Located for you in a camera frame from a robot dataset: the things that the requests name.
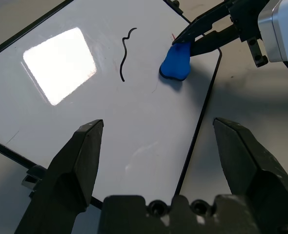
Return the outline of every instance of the black marker line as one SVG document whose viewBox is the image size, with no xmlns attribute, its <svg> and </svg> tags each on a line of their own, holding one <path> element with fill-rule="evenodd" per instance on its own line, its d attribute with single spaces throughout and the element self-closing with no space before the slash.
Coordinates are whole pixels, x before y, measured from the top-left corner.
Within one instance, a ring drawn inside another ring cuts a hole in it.
<svg viewBox="0 0 288 234">
<path fill-rule="evenodd" d="M 126 59 L 126 54 L 127 54 L 127 51 L 126 51 L 126 46 L 125 46 L 125 43 L 124 43 L 124 40 L 128 40 L 130 38 L 130 35 L 132 33 L 133 30 L 135 30 L 137 28 L 132 28 L 130 31 L 129 31 L 129 34 L 128 34 L 128 37 L 127 38 L 123 38 L 123 46 L 124 46 L 124 58 L 120 64 L 120 77 L 122 79 L 122 81 L 124 82 L 124 78 L 123 78 L 123 64 L 124 64 L 124 61 Z"/>
</svg>

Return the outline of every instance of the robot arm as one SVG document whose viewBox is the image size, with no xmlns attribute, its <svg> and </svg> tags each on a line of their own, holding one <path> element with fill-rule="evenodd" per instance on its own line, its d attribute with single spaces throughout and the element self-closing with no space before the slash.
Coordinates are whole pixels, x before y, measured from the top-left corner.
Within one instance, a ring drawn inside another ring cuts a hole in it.
<svg viewBox="0 0 288 234">
<path fill-rule="evenodd" d="M 233 24 L 221 32 L 212 31 L 212 24 L 230 15 Z M 239 38 L 247 41 L 257 67 L 283 61 L 288 68 L 288 0 L 225 0 L 198 16 L 173 44 L 191 42 L 190 55 L 214 51 Z M 267 56 L 262 55 L 258 39 L 262 39 Z"/>
</svg>

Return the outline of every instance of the blue eraser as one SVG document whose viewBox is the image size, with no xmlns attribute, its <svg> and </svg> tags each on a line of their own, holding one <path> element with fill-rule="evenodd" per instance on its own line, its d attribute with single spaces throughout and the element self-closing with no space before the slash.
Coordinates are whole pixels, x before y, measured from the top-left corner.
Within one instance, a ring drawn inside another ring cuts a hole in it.
<svg viewBox="0 0 288 234">
<path fill-rule="evenodd" d="M 159 73 L 167 79 L 183 81 L 191 71 L 189 65 L 191 42 L 177 43 L 171 46 Z"/>
</svg>

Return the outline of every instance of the whiteboard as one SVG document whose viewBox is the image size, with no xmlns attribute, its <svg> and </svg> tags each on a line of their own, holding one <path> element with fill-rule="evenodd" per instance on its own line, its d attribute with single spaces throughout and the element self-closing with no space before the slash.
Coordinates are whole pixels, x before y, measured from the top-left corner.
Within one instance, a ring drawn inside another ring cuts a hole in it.
<svg viewBox="0 0 288 234">
<path fill-rule="evenodd" d="M 93 197 L 170 204 L 219 58 L 191 58 L 185 82 L 160 77 L 186 26 L 161 0 L 68 4 L 0 53 L 0 144 L 47 168 L 79 126 L 103 119 Z"/>
</svg>

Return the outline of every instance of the black whiteboard frame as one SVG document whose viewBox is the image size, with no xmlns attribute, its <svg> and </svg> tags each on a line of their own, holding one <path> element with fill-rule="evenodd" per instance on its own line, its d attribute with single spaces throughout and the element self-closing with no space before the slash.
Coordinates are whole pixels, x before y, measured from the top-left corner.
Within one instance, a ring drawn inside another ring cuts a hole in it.
<svg viewBox="0 0 288 234">
<path fill-rule="evenodd" d="M 54 7 L 52 10 L 50 10 L 49 12 L 44 14 L 42 17 L 40 17 L 39 19 L 37 19 L 36 21 L 31 23 L 30 25 L 28 25 L 24 29 L 22 29 L 21 31 L 19 31 L 15 35 L 13 35 L 10 39 L 8 39 L 5 42 L 3 42 L 0 45 L 0 53 L 3 50 L 5 50 L 7 47 L 12 45 L 14 42 L 18 41 L 24 35 L 29 33 L 35 27 L 37 27 L 38 25 L 40 25 L 41 23 L 46 21 L 48 18 L 50 18 L 56 12 L 62 10 L 65 6 L 67 6 L 68 4 L 70 4 L 73 1 L 74 0 L 65 0 L 65 1 L 63 1 L 61 4 L 59 4 L 58 6 Z M 169 7 L 171 7 L 173 9 L 173 6 L 169 5 L 169 3 L 167 1 L 164 0 L 164 2 Z M 187 18 L 185 18 L 182 14 L 179 14 L 179 15 L 184 20 L 186 20 L 188 23 L 190 23 L 190 21 Z M 180 175 L 180 178 L 179 178 L 179 182 L 177 184 L 177 188 L 176 188 L 176 191 L 175 191 L 174 195 L 180 194 L 181 187 L 183 185 L 184 178 L 185 178 L 185 175 L 186 175 L 186 172 L 187 172 L 187 169 L 188 169 L 188 165 L 189 165 L 189 162 L 190 162 L 191 157 L 192 157 L 192 153 L 193 153 L 193 149 L 194 149 L 194 146 L 195 146 L 195 143 L 196 143 L 196 139 L 197 139 L 201 124 L 202 124 L 203 119 L 204 119 L 204 115 L 205 115 L 205 112 L 206 112 L 206 108 L 208 106 L 208 102 L 210 100 L 212 87 L 213 87 L 213 84 L 214 84 L 214 81 L 215 81 L 215 78 L 216 78 L 216 75 L 217 75 L 217 72 L 218 72 L 218 69 L 219 69 L 219 66 L 220 66 L 221 58 L 222 58 L 222 52 L 221 52 L 220 49 L 218 49 L 218 50 L 219 50 L 220 54 L 219 54 L 219 58 L 218 58 L 218 61 L 217 61 L 217 65 L 216 65 L 216 68 L 214 70 L 214 73 L 213 73 L 213 76 L 212 76 L 212 79 L 211 79 L 211 82 L 210 82 L 210 85 L 209 85 L 209 88 L 208 88 L 208 92 L 207 92 L 207 95 L 206 95 L 206 98 L 205 98 L 205 101 L 204 101 L 204 104 L 203 104 L 203 108 L 202 108 L 202 111 L 201 111 L 201 114 L 200 114 L 196 129 L 195 129 L 195 133 L 194 133 L 190 148 L 188 150 L 188 153 L 187 153 L 187 156 L 186 156 L 186 159 L 185 159 L 185 163 L 184 163 L 184 166 L 183 166 L 183 169 L 182 169 L 182 172 L 181 172 L 181 175 Z M 25 157 L 15 153 L 14 151 L 8 149 L 7 147 L 5 147 L 2 144 L 0 144 L 0 153 L 3 154 L 4 156 L 10 158 L 11 160 L 17 162 L 18 164 L 22 165 L 23 167 L 25 167 L 27 169 L 30 169 L 31 167 L 36 165 L 34 162 L 32 162 L 32 161 L 26 159 Z M 103 203 L 101 201 L 99 201 L 98 199 L 94 198 L 93 196 L 91 198 L 91 204 L 93 206 L 99 208 L 99 209 L 101 209 L 102 205 L 103 205 Z"/>
</svg>

